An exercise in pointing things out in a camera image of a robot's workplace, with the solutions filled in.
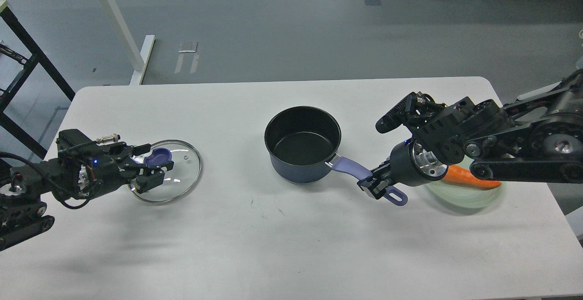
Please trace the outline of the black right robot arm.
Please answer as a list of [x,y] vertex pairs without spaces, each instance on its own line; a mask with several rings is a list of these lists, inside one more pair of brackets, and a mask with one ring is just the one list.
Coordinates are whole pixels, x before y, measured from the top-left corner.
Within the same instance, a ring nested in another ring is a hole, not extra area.
[[502,107],[469,97],[446,105],[412,92],[375,125],[379,133],[400,126],[411,138],[358,178],[372,198],[405,205],[408,198],[396,184],[443,180],[465,157],[472,159],[469,174],[479,182],[582,182],[582,70],[547,92]]

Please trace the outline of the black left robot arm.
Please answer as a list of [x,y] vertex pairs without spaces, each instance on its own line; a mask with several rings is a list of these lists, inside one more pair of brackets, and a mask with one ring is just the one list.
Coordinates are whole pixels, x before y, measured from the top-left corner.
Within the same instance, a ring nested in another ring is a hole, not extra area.
[[1,182],[1,250],[20,244],[48,231],[55,222],[46,214],[42,195],[51,194],[68,209],[80,209],[90,201],[133,186],[139,193],[162,185],[174,167],[171,159],[153,162],[133,161],[131,153],[66,153],[41,163],[31,163],[11,153],[2,158],[21,161]]

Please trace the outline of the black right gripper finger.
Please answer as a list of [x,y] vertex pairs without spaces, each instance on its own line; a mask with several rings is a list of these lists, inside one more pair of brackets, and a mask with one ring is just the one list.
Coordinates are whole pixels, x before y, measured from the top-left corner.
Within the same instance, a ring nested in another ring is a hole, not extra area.
[[369,170],[359,167],[357,170],[358,186],[367,193],[387,193],[391,182],[391,165],[379,165]]
[[399,200],[399,189],[390,180],[367,180],[367,195],[370,198],[378,200],[389,194],[395,194],[395,199]]

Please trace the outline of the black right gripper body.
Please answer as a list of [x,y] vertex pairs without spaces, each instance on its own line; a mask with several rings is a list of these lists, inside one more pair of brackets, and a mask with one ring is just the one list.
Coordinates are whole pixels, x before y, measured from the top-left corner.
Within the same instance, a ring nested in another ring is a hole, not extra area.
[[415,140],[406,140],[396,145],[387,160],[378,168],[378,177],[391,185],[401,183],[416,187],[442,180],[448,172],[431,151],[427,151]]

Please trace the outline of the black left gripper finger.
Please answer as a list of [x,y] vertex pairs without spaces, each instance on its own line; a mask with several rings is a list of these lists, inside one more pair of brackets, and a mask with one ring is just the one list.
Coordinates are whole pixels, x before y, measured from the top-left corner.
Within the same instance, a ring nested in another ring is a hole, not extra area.
[[144,194],[163,184],[165,171],[156,171],[150,175],[139,175],[134,179],[134,189],[137,194]]
[[172,160],[166,161],[166,162],[158,164],[158,165],[147,164],[144,162],[140,163],[140,162],[136,162],[134,160],[129,160],[123,164],[123,169],[125,169],[125,171],[137,171],[138,173],[141,170],[144,170],[145,172],[171,171],[173,169],[173,167],[174,167],[174,161],[172,161]]

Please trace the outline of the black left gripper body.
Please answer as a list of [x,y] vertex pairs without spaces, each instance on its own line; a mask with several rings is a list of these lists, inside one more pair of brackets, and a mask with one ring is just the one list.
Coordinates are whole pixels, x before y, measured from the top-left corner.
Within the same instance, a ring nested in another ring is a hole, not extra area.
[[100,154],[70,156],[68,167],[73,169],[72,199],[94,199],[129,184],[135,177],[135,161],[129,157]]

